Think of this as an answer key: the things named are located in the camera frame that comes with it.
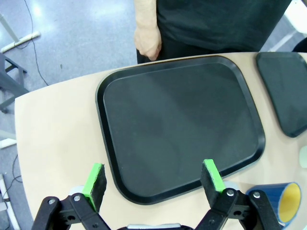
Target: black tray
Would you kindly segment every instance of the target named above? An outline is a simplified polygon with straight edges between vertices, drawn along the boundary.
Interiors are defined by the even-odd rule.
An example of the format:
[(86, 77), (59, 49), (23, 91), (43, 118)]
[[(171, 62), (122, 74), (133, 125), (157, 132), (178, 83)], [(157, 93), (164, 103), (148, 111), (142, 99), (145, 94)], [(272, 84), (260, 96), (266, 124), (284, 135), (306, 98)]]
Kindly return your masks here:
[(264, 149), (242, 73), (224, 57), (116, 71), (98, 86), (96, 103), (115, 184), (134, 203), (200, 187), (204, 159), (214, 159), (227, 176)]
[(307, 63), (298, 53), (269, 52), (257, 65), (282, 131), (297, 137), (307, 129)]

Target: black pants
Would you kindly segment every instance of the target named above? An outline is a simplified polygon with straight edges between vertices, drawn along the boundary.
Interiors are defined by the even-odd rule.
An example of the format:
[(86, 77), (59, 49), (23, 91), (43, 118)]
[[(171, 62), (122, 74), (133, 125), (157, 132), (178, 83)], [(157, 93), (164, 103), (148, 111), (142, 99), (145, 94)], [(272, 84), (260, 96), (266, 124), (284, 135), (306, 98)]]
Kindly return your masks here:
[[(232, 53), (242, 52), (237, 49), (221, 49), (221, 50), (209, 50), (197, 46), (190, 46), (182, 42), (177, 42), (168, 37), (162, 36), (162, 48), (157, 58), (159, 60), (166, 60), (171, 58), (182, 58), (195, 55), (206, 55), (206, 54), (220, 54), (220, 53)], [(307, 38), (296, 45), (293, 52), (304, 52), (307, 53)], [(148, 57), (145, 57), (137, 50), (138, 64), (150, 62)]]

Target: white bar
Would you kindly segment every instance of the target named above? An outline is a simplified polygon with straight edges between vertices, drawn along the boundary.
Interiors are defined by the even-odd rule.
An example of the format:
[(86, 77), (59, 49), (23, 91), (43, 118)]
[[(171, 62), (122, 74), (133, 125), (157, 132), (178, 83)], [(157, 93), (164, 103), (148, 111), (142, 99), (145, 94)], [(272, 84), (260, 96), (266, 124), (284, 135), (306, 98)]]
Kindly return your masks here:
[(4, 16), (0, 14), (0, 23), (3, 25), (4, 29), (9, 33), (14, 42), (19, 42), (19, 38), (16, 36), (12, 28), (9, 26)]
[(6, 51), (8, 51), (8, 50), (10, 50), (10, 49), (12, 49), (12, 48), (14, 48), (16, 46), (19, 46), (20, 44), (22, 44), (22, 43), (24, 43), (26, 41), (31, 40), (32, 38), (35, 38), (35, 37), (38, 37), (38, 36), (40, 36), (40, 32), (36, 31), (33, 34), (29, 34), (29, 35), (27, 35), (25, 37), (22, 37), (21, 39), (19, 39), (18, 42), (13, 42), (13, 43), (8, 44), (7, 46), (3, 47), (1, 49), (1, 53), (4, 53), (4, 52), (6, 52)]
[(1, 140), (0, 141), (0, 149), (3, 149), (3, 148), (6, 148), (6, 147), (9, 147), (11, 145), (15, 145), (17, 144), (17, 141), (14, 140), (14, 139), (4, 139), (4, 140)]
[[(6, 187), (5, 187), (5, 183), (4, 183), (4, 179), (3, 179), (2, 174), (0, 174), (0, 190), (1, 190), (2, 196), (3, 196), (3, 194), (5, 194), (3, 196), (3, 199), (10, 199), (8, 193), (6, 192)], [(12, 206), (11, 206), (11, 202), (10, 201), (6, 202), (6, 206), (8, 207), (7, 212), (8, 212), (9, 218), (11, 220), (11, 223), (13, 225), (13, 228), (15, 230), (20, 230), (16, 216), (15, 216), (14, 211), (13, 211)]]
[(0, 138), (16, 139), (16, 135), (3, 130), (0, 130)]
[(269, 52), (276, 52), (280, 47), (282, 47), (287, 41), (289, 41), (295, 34), (297, 33), (296, 30), (292, 31), (291, 33), (287, 34), (283, 37), (276, 45), (274, 45)]

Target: wooden table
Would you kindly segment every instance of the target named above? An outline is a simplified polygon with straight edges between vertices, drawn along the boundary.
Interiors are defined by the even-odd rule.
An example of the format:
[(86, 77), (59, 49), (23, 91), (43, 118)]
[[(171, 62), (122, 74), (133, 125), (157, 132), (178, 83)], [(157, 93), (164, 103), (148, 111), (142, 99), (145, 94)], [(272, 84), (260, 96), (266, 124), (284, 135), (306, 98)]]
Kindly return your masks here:
[[(306, 226), (307, 169), (298, 153), (307, 145), (307, 132), (289, 138), (281, 131), (259, 76), (257, 53), (221, 54), (235, 62), (245, 76), (266, 137), (263, 156), (252, 166), (227, 178), (245, 192), (255, 184), (296, 181), (303, 191), (300, 211), (288, 229)], [(307, 60), (307, 54), (301, 54)], [(15, 122), (19, 162), (33, 218), (46, 196), (64, 199), (71, 188), (85, 183), (95, 162), (106, 164), (107, 189), (100, 214), (118, 229), (132, 223), (181, 223), (196, 227), (209, 209), (203, 189), (149, 206), (126, 200), (116, 189), (101, 134), (95, 104), (96, 88), (114, 70), (54, 84), (16, 99)], [(81, 224), (72, 229), (83, 229)], [(242, 229), (228, 220), (224, 229)]]

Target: metal frame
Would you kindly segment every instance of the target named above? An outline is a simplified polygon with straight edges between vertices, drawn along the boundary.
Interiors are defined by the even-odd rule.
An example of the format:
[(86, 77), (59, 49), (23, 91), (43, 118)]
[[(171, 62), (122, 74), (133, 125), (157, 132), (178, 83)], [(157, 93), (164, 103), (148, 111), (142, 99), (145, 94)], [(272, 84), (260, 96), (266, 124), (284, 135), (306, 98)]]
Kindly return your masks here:
[(9, 218), (10, 218), (10, 221), (11, 221), (13, 228), (15, 230), (20, 230), (20, 227), (18, 225), (16, 216), (14, 214), (14, 211), (13, 211), (13, 208), (12, 208), (12, 205), (11, 205), (9, 194), (7, 193), (7, 190), (6, 190), (6, 187), (5, 187), (5, 182), (4, 182), (2, 174), (0, 174), (0, 192), (2, 194), (4, 202), (6, 204), (6, 207), (7, 207), (6, 211), (8, 212), (8, 215), (9, 215)]

